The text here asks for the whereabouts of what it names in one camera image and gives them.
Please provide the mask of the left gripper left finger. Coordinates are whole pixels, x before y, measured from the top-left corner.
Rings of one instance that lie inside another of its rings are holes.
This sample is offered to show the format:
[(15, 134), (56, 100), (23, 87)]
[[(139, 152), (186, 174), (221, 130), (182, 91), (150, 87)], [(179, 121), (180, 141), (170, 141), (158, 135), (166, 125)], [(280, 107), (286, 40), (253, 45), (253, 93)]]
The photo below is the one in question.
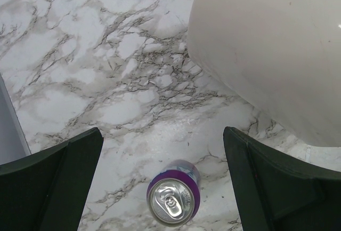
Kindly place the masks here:
[(1, 230), (77, 230), (103, 147), (98, 128), (1, 165)]

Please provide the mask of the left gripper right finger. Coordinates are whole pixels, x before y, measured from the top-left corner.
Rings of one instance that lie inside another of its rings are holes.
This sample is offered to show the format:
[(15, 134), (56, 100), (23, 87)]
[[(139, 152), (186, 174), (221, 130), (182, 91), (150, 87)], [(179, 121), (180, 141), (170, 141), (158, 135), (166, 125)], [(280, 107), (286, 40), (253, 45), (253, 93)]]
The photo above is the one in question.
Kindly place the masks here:
[(243, 230), (340, 230), (340, 172), (226, 127), (225, 154)]

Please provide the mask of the purple can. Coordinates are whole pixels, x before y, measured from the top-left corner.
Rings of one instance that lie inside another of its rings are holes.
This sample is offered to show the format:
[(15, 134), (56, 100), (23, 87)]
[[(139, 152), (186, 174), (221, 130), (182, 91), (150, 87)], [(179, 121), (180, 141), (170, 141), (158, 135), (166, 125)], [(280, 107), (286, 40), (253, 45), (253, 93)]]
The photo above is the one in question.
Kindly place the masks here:
[(185, 160), (175, 160), (164, 167), (148, 185), (147, 204), (152, 216), (167, 227), (189, 222), (200, 207), (198, 169)]

